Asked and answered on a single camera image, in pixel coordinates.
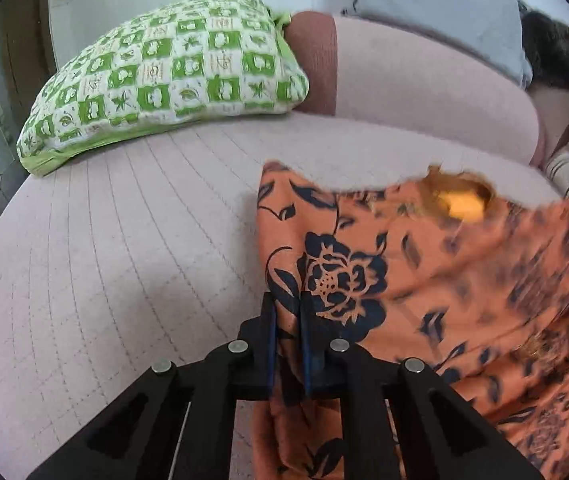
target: sofa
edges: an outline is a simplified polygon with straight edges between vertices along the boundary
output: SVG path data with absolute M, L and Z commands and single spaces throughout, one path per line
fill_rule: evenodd
M 309 96 L 285 116 L 193 124 L 30 176 L 0 218 L 0 473 L 26 476 L 160 357 L 234 339 L 264 290 L 261 166 L 322 186 L 484 174 L 526 206 L 559 198 L 536 168 L 544 120 L 485 64 L 412 33 L 303 12 L 287 41 Z M 231 476 L 252 478 L 250 403 Z

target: garment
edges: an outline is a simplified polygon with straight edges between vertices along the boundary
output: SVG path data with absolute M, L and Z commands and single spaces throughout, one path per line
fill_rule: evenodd
M 478 189 L 484 218 L 439 213 L 439 183 Z M 257 222 L 279 344 L 274 396 L 254 412 L 259 480 L 343 478 L 340 405 L 303 398 L 301 305 L 376 358 L 423 359 L 546 478 L 569 472 L 569 200 L 527 210 L 436 168 L 329 192 L 270 162 Z

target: pillow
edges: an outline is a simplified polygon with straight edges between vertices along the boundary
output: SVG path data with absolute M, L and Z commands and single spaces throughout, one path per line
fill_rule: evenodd
M 532 78 L 522 48 L 518 0 L 355 0 L 360 18 L 406 28 L 457 47 L 525 88 Z
M 45 175 L 97 146 L 190 121 L 281 114 L 308 80 L 262 0 L 185 0 L 114 28 L 44 85 L 20 138 Z

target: green pillow trim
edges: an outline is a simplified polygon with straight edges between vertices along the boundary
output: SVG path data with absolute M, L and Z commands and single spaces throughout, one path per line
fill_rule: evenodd
M 261 0 L 185 0 L 123 23 L 42 88 L 18 139 L 20 161 L 43 176 L 113 142 L 289 111 L 309 89 L 282 33 L 290 22 Z

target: sofa armrest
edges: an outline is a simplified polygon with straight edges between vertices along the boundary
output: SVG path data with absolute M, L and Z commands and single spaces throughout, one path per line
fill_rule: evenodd
M 319 12 L 296 14 L 285 38 L 309 76 L 300 111 L 542 162 L 544 136 L 527 93 L 471 56 L 405 30 Z

